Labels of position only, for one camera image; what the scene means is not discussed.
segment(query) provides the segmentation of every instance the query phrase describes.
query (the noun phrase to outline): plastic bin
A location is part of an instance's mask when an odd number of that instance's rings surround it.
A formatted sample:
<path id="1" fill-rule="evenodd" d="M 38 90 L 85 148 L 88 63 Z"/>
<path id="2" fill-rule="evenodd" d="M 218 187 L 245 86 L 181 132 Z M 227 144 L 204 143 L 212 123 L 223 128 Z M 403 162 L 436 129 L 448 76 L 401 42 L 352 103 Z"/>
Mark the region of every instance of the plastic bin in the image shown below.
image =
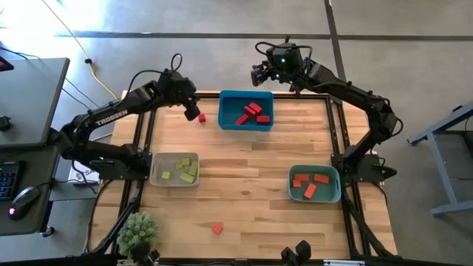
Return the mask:
<path id="1" fill-rule="evenodd" d="M 197 161 L 197 174 L 192 183 L 180 179 L 182 173 L 189 173 L 191 166 L 176 169 L 176 163 L 182 162 L 183 158 L 190 158 L 191 163 Z M 152 185 L 170 188 L 194 187 L 199 185 L 199 170 L 199 155 L 195 152 L 158 152 L 153 155 L 149 182 Z M 161 178 L 164 171 L 171 173 L 170 179 Z"/>
<path id="2" fill-rule="evenodd" d="M 309 174 L 309 182 L 302 182 L 301 188 L 293 188 L 294 174 Z M 328 184 L 317 183 L 313 181 L 314 174 L 324 174 L 329 177 Z M 332 166 L 317 165 L 295 165 L 289 170 L 288 178 L 289 196 L 298 202 L 338 202 L 341 197 L 340 176 L 337 170 Z M 317 186 L 312 199 L 305 199 L 304 192 L 307 186 L 313 183 Z"/>
<path id="3" fill-rule="evenodd" d="M 271 118 L 269 125 L 259 125 L 255 117 L 250 117 L 245 124 L 235 125 L 245 112 L 243 108 L 251 102 L 262 108 L 261 115 Z M 220 93 L 219 125 L 222 129 L 269 131 L 273 126 L 273 93 L 256 91 L 224 90 Z"/>

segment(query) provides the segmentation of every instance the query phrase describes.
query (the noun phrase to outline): computer mouse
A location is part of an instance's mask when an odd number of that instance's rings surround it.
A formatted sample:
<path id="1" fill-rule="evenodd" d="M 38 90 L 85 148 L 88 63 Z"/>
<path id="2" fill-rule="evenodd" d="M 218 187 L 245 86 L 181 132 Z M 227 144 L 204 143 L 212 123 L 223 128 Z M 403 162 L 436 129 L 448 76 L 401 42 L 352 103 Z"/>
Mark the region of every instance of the computer mouse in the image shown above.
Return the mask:
<path id="1" fill-rule="evenodd" d="M 38 188 L 33 186 L 22 190 L 8 208 L 8 217 L 12 220 L 23 218 L 28 213 L 33 203 L 39 198 L 39 195 L 41 195 L 41 192 Z"/>

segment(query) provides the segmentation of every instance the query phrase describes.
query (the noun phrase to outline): red block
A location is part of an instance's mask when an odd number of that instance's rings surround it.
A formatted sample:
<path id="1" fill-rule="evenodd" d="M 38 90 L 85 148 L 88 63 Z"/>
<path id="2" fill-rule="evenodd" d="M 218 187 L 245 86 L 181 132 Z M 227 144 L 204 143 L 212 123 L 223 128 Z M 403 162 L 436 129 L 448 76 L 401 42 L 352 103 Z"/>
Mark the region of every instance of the red block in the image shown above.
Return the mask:
<path id="1" fill-rule="evenodd" d="M 243 107 L 243 110 L 245 110 L 245 114 L 249 116 L 256 116 L 256 111 L 248 106 Z"/>
<path id="2" fill-rule="evenodd" d="M 252 109 L 256 112 L 256 115 L 261 114 L 261 111 L 263 110 L 261 107 L 259 107 L 259 105 L 257 105 L 257 104 L 254 103 L 254 102 L 248 104 L 248 106 L 249 106 L 250 108 L 252 108 Z"/>
<path id="3" fill-rule="evenodd" d="M 247 114 L 242 115 L 238 120 L 235 122 L 235 125 L 241 125 L 248 120 L 249 116 Z"/>
<path id="4" fill-rule="evenodd" d="M 260 115 L 259 117 L 256 118 L 257 123 L 262 123 L 262 124 L 269 124 L 271 122 L 271 118 L 268 117 L 267 115 Z"/>
<path id="5" fill-rule="evenodd" d="M 309 174 L 294 174 L 294 180 L 301 182 L 309 181 Z"/>
<path id="6" fill-rule="evenodd" d="M 199 122 L 201 122 L 201 123 L 205 122 L 205 115 L 204 114 L 199 115 Z"/>
<path id="7" fill-rule="evenodd" d="M 222 233 L 223 227 L 221 225 L 214 225 L 212 231 L 216 234 Z"/>
<path id="8" fill-rule="evenodd" d="M 302 183 L 301 180 L 293 180 L 293 188 L 301 188 Z"/>
<path id="9" fill-rule="evenodd" d="M 313 193 L 316 192 L 316 188 L 317 188 L 316 185 L 314 185 L 312 183 L 309 184 L 307 186 L 307 189 L 304 192 L 304 198 L 306 198 L 308 200 L 312 199 Z"/>
<path id="10" fill-rule="evenodd" d="M 315 182 L 324 183 L 324 184 L 328 184 L 328 183 L 329 183 L 329 178 L 328 178 L 328 176 L 323 175 L 323 174 L 315 174 L 315 175 L 313 176 L 313 180 L 314 180 Z"/>

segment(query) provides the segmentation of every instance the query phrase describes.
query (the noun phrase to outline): gray floor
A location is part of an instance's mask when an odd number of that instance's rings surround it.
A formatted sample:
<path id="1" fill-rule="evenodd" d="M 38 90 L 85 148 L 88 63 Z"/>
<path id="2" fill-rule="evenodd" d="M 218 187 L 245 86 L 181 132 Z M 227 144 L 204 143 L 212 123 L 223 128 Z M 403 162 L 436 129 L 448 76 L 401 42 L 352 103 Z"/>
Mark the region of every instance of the gray floor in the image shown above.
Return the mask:
<path id="1" fill-rule="evenodd" d="M 0 1 L 2 44 L 41 57 L 68 57 L 68 78 L 100 103 L 111 100 L 89 74 L 83 55 L 71 38 L 53 38 L 61 24 L 40 1 L 24 8 L 17 1 Z M 47 1 L 73 30 L 154 33 L 330 33 L 323 0 L 159 0 Z M 339 34 L 472 35 L 473 1 L 469 0 L 332 0 Z M 88 12 L 86 20 L 82 13 Z M 181 52 L 181 72 L 199 89 L 253 89 L 252 64 L 262 60 L 256 39 L 81 38 L 98 65 L 98 75 L 116 94 L 141 69 L 169 66 Z M 314 47 L 314 60 L 335 70 L 330 40 L 296 40 Z M 408 136 L 447 116 L 472 100 L 473 43 L 467 41 L 340 41 L 347 78 L 392 101 L 405 129 L 376 148 L 398 175 L 386 181 L 389 214 L 400 255 L 410 259 L 473 264 L 473 213 L 433 218 L 430 208 L 447 203 L 429 147 L 409 147 Z M 0 53 L 5 58 L 12 55 Z M 144 75 L 137 84 L 155 78 Z M 64 85 L 78 98 L 68 84 Z M 259 89 L 286 90 L 266 83 Z M 85 112 L 62 95 L 53 126 L 58 128 Z M 111 131 L 111 126 L 94 132 Z M 62 163 L 59 178 L 68 173 Z M 472 181 L 455 183 L 459 197 L 470 199 Z M 0 261 L 78 255 L 84 245 L 92 201 L 55 203 L 50 224 L 58 232 L 0 237 Z"/>

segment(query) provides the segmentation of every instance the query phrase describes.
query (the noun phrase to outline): gray stand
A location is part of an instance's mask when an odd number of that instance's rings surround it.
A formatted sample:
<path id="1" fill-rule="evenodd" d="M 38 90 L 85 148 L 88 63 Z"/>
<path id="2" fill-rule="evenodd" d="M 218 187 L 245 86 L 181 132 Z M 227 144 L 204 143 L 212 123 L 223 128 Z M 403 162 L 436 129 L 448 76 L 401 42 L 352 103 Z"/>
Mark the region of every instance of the gray stand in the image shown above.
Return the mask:
<path id="1" fill-rule="evenodd" d="M 450 127 L 472 115 L 473 102 L 470 102 L 425 131 L 407 139 L 411 146 L 422 140 L 428 140 L 434 154 L 443 186 L 450 201 L 449 204 L 433 208 L 432 214 L 434 216 L 473 210 L 473 200 L 458 202 L 450 183 L 450 178 L 473 179 L 473 132 L 447 131 Z"/>

